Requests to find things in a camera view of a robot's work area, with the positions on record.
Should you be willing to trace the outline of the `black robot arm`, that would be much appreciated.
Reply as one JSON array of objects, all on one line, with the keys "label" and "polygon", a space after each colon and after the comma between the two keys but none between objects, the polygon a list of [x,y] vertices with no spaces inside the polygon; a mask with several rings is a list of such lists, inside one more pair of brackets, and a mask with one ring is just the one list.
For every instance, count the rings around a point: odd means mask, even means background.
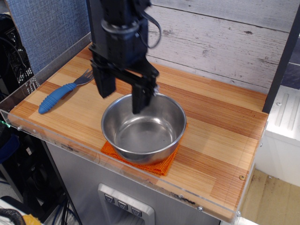
[{"label": "black robot arm", "polygon": [[150,104],[159,72],[147,61],[148,24],[158,22],[145,12],[149,0],[89,0],[91,65],[98,92],[105,98],[116,90],[115,80],[132,86],[132,111]]}]

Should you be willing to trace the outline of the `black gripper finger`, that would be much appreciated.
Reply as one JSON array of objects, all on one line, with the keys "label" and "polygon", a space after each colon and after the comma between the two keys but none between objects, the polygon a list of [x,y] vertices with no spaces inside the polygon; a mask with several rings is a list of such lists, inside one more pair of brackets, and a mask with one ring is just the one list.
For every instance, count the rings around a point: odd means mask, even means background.
[{"label": "black gripper finger", "polygon": [[139,114],[158,93],[155,77],[139,77],[132,85],[132,112]]},{"label": "black gripper finger", "polygon": [[98,92],[102,98],[106,98],[116,90],[112,70],[107,65],[99,65],[95,61],[92,61],[91,65]]}]

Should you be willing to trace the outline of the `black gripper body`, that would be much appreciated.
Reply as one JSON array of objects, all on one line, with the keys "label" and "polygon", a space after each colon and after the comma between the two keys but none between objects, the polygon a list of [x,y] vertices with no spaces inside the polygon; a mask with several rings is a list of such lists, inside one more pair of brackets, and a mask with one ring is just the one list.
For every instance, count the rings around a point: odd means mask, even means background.
[{"label": "black gripper body", "polygon": [[112,71],[121,72],[121,77],[128,79],[124,70],[129,69],[146,78],[157,77],[159,72],[146,59],[149,48],[158,45],[148,44],[148,23],[160,28],[159,23],[151,16],[134,18],[129,25],[116,26],[102,19],[106,45],[92,43],[90,50],[93,59],[99,65],[107,65]]}]

